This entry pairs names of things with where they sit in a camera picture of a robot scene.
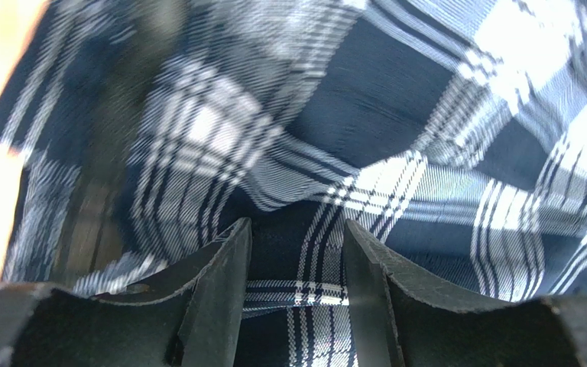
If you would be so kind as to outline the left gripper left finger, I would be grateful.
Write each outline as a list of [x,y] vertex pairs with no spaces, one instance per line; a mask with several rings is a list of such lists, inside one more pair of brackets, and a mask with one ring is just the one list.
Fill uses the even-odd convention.
[[0,283],[0,366],[231,366],[251,222],[120,294]]

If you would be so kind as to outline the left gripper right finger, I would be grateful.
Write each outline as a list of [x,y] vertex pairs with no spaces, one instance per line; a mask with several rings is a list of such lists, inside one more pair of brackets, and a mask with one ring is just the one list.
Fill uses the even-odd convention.
[[587,366],[587,297],[486,297],[407,260],[354,220],[343,258],[361,366]]

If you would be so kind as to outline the grey white plaid skirt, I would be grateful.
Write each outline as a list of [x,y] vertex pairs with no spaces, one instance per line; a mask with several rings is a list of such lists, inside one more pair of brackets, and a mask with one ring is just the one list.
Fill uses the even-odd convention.
[[120,291],[251,218],[239,366],[363,366],[343,227],[587,295],[587,1],[52,1],[0,95],[2,280]]

